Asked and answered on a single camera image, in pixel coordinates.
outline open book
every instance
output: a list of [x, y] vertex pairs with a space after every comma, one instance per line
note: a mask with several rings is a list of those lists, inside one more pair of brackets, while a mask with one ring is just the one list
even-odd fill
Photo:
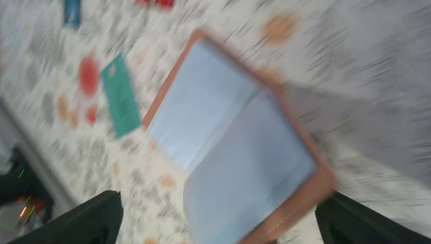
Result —
[[190, 173], [196, 243], [268, 243], [329, 196], [335, 179], [271, 86], [197, 30], [143, 120]]

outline green rectangle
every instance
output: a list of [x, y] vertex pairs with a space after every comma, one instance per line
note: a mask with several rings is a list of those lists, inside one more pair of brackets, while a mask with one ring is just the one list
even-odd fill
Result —
[[101, 72], [103, 87], [117, 137], [140, 127], [141, 118], [130, 84], [129, 72], [120, 53]]

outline open book with brown cover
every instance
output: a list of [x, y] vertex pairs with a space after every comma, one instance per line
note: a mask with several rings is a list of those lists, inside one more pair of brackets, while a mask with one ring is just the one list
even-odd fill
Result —
[[311, 155], [316, 164], [313, 174], [308, 177], [286, 201], [282, 202], [278, 208], [269, 213], [269, 215], [261, 223], [255, 226], [254, 229], [250, 229], [250, 232], [240, 241], [242, 244], [271, 243], [284, 234], [310, 210], [312, 210], [314, 206], [325, 200], [327, 197], [331, 196], [336, 186], [334, 174], [329, 168], [328, 163], [322, 157], [322, 154], [319, 152], [317, 145], [312, 140], [309, 133], [303, 128], [302, 125], [299, 124], [295, 115], [290, 112], [288, 105], [282, 96], [283, 91], [280, 90], [279, 86], [275, 86], [265, 81], [264, 78], [256, 75], [246, 65], [241, 63], [234, 55], [232, 55], [231, 52], [211, 38], [210, 35], [204, 30], [198, 29], [191, 35], [185, 50], [179, 57], [177, 63], [174, 65], [172, 71], [168, 75], [158, 95], [145, 115], [142, 125], [145, 129], [150, 127], [153, 118], [165, 99], [166, 94], [175, 80], [175, 77], [177, 76], [184, 60], [186, 60], [193, 46], [200, 40], [205, 40], [207, 43], [210, 43], [220, 53], [228, 57], [242, 70], [253, 76], [254, 80], [257, 80], [260, 85], [263, 85], [269, 91], [271, 91], [285, 118], [290, 123], [298, 135], [301, 143], [306, 147], [307, 152], [309, 155]]

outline floral tablecloth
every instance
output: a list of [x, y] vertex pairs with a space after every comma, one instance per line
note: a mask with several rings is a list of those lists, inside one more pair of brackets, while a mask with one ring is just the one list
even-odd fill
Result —
[[[63, 26], [63, 1], [3, 0], [0, 96], [69, 193], [83, 202], [119, 190], [118, 243], [190, 243], [178, 171], [142, 129], [116, 139], [99, 87], [96, 123], [77, 112], [90, 53], [120, 51], [144, 115], [186, 44], [206, 25], [240, 59], [285, 88], [333, 165], [339, 190], [431, 236], [431, 5], [403, 0], [83, 0]], [[322, 243], [313, 214], [281, 243]]]

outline brown border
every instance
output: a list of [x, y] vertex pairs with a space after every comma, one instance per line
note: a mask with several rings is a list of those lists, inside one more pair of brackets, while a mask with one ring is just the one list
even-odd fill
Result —
[[312, 140], [309, 133], [296, 120], [293, 113], [290, 112], [279, 87], [265, 82], [265, 79], [241, 63], [234, 55], [232, 55], [232, 52], [228, 51], [226, 48], [214, 41], [214, 39], [211, 38], [210, 35], [208, 35], [204, 30], [197, 29], [191, 35], [190, 41], [188, 42], [185, 50], [179, 57], [172, 71], [166, 78], [166, 81], [160, 88], [159, 93], [150, 106], [144, 119], [142, 120], [142, 125], [146, 129], [148, 128], [166, 93], [168, 92], [175, 76], [177, 75], [179, 67], [181, 67], [192, 46], [201, 38], [209, 41], [244, 70], [254, 74], [261, 84], [268, 87], [275, 94], [286, 114], [287, 119], [297, 131], [298, 135], [301, 137], [309, 152], [317, 162], [316, 172], [284, 204], [277, 208], [265, 221], [263, 221], [258, 227], [256, 227], [256, 229], [246, 236], [240, 244], [271, 243], [283, 235], [290, 227], [292, 227], [297, 221], [299, 221], [311, 209], [313, 209], [314, 206], [329, 197], [336, 187], [336, 180], [333, 172], [328, 167], [326, 160], [322, 157], [317, 145]]

